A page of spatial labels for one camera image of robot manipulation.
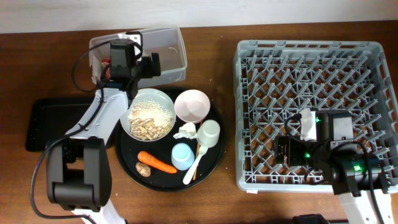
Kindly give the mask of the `white cup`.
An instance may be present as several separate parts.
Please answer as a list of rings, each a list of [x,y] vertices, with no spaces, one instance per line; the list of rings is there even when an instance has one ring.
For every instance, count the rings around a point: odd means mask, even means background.
[[[197,132],[197,141],[200,146],[211,148],[215,146],[220,136],[220,125],[215,120],[206,120]]]

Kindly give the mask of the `light blue cup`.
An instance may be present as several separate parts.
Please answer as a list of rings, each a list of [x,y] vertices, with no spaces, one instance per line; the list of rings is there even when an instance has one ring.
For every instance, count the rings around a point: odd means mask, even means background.
[[[184,171],[192,166],[195,156],[188,144],[178,143],[172,148],[171,160],[177,170]]]

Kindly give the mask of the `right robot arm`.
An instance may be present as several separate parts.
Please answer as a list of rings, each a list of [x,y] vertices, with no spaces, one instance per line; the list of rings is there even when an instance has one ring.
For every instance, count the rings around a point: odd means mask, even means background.
[[[306,166],[303,181],[330,184],[350,223],[393,223],[389,183],[377,155],[351,139],[321,142],[288,136],[272,142],[276,163]]]

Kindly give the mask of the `red candy wrapper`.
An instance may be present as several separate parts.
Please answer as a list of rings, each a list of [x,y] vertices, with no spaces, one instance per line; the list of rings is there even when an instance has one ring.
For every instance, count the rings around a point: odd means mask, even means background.
[[[105,73],[105,75],[104,75],[104,78],[110,78],[110,71],[109,71],[109,64],[111,63],[111,60],[108,58],[108,59],[103,59],[102,61],[101,61],[101,63],[102,63],[102,66],[105,68],[107,68],[106,69],[106,73]]]

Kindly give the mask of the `pink bowl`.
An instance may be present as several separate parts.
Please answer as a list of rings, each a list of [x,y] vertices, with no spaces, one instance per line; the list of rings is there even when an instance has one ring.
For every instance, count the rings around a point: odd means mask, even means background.
[[[200,90],[183,91],[174,102],[176,115],[186,123],[200,123],[209,113],[210,107],[210,99]]]

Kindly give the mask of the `white napkin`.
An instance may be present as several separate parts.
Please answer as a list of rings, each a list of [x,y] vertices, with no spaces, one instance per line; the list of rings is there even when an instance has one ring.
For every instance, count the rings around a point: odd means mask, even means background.
[[[173,135],[174,139],[188,138],[196,139],[197,130],[194,123],[185,123],[183,126],[179,127],[178,133]]]

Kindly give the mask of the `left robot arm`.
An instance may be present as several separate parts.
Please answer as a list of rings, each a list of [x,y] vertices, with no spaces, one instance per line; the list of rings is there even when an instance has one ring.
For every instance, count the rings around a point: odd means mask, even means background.
[[[79,122],[50,143],[46,163],[47,197],[69,218],[85,223],[125,223],[110,200],[112,176],[106,145],[138,92],[138,83],[161,74],[159,54],[116,53],[96,78],[95,98]]]

